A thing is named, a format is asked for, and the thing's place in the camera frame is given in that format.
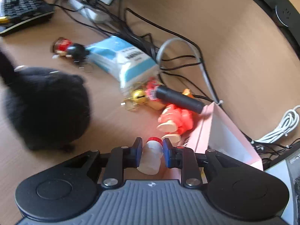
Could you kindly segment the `black gloved left hand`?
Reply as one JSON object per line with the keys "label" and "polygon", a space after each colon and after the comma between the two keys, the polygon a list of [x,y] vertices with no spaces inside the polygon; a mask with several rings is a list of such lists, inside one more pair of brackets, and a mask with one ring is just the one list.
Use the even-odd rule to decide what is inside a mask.
{"label": "black gloved left hand", "polygon": [[47,67],[14,67],[1,52],[6,116],[31,151],[71,152],[91,120],[84,78]]}

